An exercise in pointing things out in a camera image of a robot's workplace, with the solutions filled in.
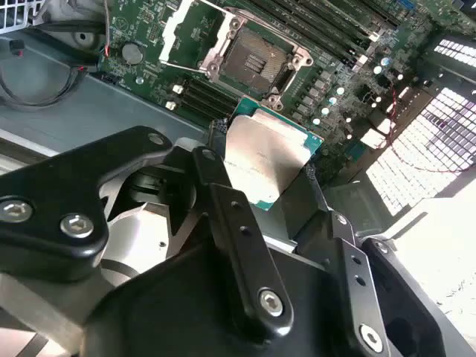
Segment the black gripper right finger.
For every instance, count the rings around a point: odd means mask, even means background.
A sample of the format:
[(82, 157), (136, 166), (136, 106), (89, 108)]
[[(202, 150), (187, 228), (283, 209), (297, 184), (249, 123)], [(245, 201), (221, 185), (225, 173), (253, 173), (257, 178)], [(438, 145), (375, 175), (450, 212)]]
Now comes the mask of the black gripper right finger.
[(343, 214), (327, 204), (315, 168), (306, 165), (285, 191), (313, 204), (296, 232), (295, 253), (323, 266), (331, 346), (341, 356), (447, 356), (429, 299), (390, 246), (358, 242)]

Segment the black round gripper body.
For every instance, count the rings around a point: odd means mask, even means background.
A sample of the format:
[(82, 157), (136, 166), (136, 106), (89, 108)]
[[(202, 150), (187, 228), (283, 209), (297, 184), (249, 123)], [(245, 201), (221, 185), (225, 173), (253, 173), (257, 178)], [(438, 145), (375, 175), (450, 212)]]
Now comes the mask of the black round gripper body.
[(271, 253), (292, 302), (290, 333), (260, 344), (232, 321), (213, 246), (197, 245), (107, 294), (90, 315), (82, 356), (350, 356), (329, 275)]

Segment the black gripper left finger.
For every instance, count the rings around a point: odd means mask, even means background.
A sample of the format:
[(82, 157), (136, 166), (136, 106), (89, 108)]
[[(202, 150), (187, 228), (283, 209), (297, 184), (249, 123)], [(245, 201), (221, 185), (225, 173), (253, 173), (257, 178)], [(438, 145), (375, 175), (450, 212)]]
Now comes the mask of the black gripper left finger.
[(176, 238), (210, 244), (225, 281), (232, 321), (252, 338), (280, 338), (294, 311), (250, 205), (208, 147), (184, 151), (161, 133), (135, 126), (1, 177), (1, 267), (45, 280), (75, 281), (98, 264), (108, 220), (131, 176), (151, 170), (174, 213)]

